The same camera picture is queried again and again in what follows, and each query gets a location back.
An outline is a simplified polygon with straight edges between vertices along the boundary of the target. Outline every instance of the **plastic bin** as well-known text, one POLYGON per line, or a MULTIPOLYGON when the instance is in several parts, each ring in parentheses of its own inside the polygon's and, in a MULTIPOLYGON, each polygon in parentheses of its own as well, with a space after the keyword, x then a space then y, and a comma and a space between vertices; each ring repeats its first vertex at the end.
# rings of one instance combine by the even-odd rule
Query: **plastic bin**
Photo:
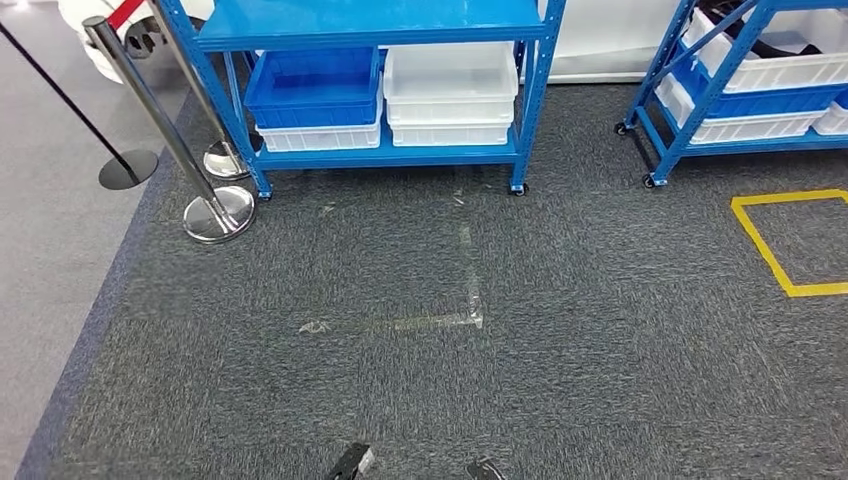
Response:
MULTIPOLYGON (((660 103, 682 128, 695 109, 692 98, 673 74, 662 79, 655 90, 660 103)), ((695 132, 691 143, 719 143, 743 140, 764 140, 767 138, 796 137, 807 133, 810 126, 824 116, 820 112, 782 113, 773 115, 749 115, 707 119, 695 132)))
POLYGON ((309 150, 349 150, 380 146, 383 116, 382 89, 377 89, 376 119, 370 125, 325 126, 303 128, 257 128, 269 152, 303 152, 309 150))
POLYGON ((262 129, 370 125, 379 62, 371 47, 265 52, 244 104, 262 129))
MULTIPOLYGON (((683 43, 691 47, 714 26, 695 9, 683 43)), ((822 54, 761 59, 749 52, 728 82, 726 93, 848 83, 848 17, 836 9, 778 12, 760 40, 789 51, 800 51, 810 43, 822 54)), ((722 33, 697 53, 710 77, 732 45, 733 39, 722 33)))
POLYGON ((392 126, 396 147, 504 145, 512 122, 454 125, 392 126))
POLYGON ((391 125, 514 117, 518 73, 509 42, 390 47, 384 76, 391 125))
MULTIPOLYGON (((685 45, 678 43, 674 54, 677 59, 685 45)), ((706 91, 711 77, 704 64, 693 55, 674 66, 671 72, 697 102, 706 91)), ((846 84, 823 85, 756 92, 723 93, 710 106, 707 118, 742 117, 746 115, 773 115, 780 113, 814 112, 827 110, 837 95, 848 89, 846 84)))

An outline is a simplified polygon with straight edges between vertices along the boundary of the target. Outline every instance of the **yellow floor tape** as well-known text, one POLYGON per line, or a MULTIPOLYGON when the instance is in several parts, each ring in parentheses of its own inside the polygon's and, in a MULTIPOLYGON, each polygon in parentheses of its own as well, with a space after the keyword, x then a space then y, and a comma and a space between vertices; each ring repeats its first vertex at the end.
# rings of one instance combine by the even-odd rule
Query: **yellow floor tape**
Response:
POLYGON ((777 262, 777 259, 774 257, 771 249, 766 244, 765 240, 763 240, 760 232, 757 231, 757 227, 755 227, 754 223, 751 222, 751 218, 747 213, 745 213, 745 207, 751 205, 765 205, 768 203, 803 202, 807 200, 829 200, 834 198, 841 198, 845 200, 846 204, 848 204, 848 192, 836 189, 733 197, 733 201, 730 202, 730 207, 733 209, 733 213, 736 214, 736 218, 739 219, 739 223, 742 224, 745 231, 751 236, 751 240, 754 241, 754 245, 757 246, 757 250, 760 251, 760 255, 763 256, 763 259, 766 263, 768 263, 769 267, 771 267, 771 271, 774 273, 777 283, 783 287, 783 290, 786 291, 786 294, 790 297, 848 294, 848 282, 814 283, 807 285, 795 285, 792 283, 792 280, 789 279, 786 271, 783 270, 783 267, 781 267, 780 263, 777 262))

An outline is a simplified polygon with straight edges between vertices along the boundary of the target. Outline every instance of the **blue plastic bin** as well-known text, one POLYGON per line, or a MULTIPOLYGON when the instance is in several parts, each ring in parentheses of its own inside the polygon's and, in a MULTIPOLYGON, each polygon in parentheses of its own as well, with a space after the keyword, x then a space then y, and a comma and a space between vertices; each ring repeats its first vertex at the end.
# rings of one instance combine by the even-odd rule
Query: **blue plastic bin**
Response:
POLYGON ((836 97, 836 103, 838 103, 840 107, 848 109, 848 89, 843 90, 842 93, 836 97))
MULTIPOLYGON (((685 49, 686 46, 678 41, 674 58, 677 59, 685 49)), ((712 79, 707 73, 707 68, 694 55, 675 65, 671 73, 696 103, 712 79)), ((762 92, 725 93, 712 104, 707 112, 707 118, 820 112, 827 110, 836 96, 846 89, 848 85, 840 84, 762 92)))
POLYGON ((377 48, 265 52, 244 105, 259 128, 369 125, 377 116, 377 48))

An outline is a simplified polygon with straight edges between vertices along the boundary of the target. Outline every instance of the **shelf board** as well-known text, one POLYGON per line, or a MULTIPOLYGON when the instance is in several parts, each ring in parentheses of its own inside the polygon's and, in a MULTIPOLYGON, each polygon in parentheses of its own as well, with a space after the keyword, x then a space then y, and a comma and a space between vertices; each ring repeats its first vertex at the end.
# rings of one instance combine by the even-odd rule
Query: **shelf board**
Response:
POLYGON ((395 147, 383 122, 380 146, 357 150, 269 152, 262 146, 253 166, 262 171, 329 168, 415 167, 437 165, 512 164, 518 158, 514 129, 506 145, 453 147, 395 147))
MULTIPOLYGON (((674 135, 680 133, 677 122, 671 112, 657 99, 651 95, 651 102, 656 102, 657 107, 666 124, 674 135)), ((647 111, 643 108, 639 116, 641 120, 649 119, 647 111)), ((689 144, 684 150, 682 157, 706 157, 711 155, 733 155, 741 153, 765 153, 798 150, 841 150, 848 149, 848 135, 819 135, 811 127, 807 133, 799 137, 769 138, 765 140, 744 140, 738 142, 697 143, 689 144)))
POLYGON ((220 0, 204 51, 539 38, 533 0, 220 0))

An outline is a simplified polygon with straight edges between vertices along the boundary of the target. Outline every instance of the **stanchion post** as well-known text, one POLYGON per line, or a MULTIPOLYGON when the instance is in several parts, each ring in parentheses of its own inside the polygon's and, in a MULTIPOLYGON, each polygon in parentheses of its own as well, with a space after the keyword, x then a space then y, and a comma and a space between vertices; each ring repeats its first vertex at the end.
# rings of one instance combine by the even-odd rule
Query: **stanchion post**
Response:
POLYGON ((182 45, 176 40, 177 36, 174 35, 171 24, 165 18, 161 3, 158 0, 147 0, 147 3, 153 11, 153 17, 156 19, 160 31, 171 45, 171 50, 174 51, 174 57, 177 59, 177 63, 188 79, 191 90, 200 101, 200 106, 203 108, 206 116, 209 117, 220 139, 206 149, 206 153, 203 155, 203 166, 210 175, 221 180, 240 180, 247 177, 250 173, 244 167, 244 163, 236 149, 233 148, 233 140, 230 132, 224 127, 221 118, 218 116, 218 112, 212 106, 212 101, 209 100, 209 95, 206 93, 206 89, 203 87, 200 78, 198 78, 194 67, 186 59, 186 53, 182 45))
POLYGON ((191 152, 168 114, 156 100, 127 56, 115 30, 101 16, 91 17, 83 27, 94 45, 138 98, 150 120, 162 134, 174 160, 200 195, 186 207, 183 227, 202 243, 225 242, 244 232, 256 217, 253 195, 237 186, 213 189, 194 162, 191 152))

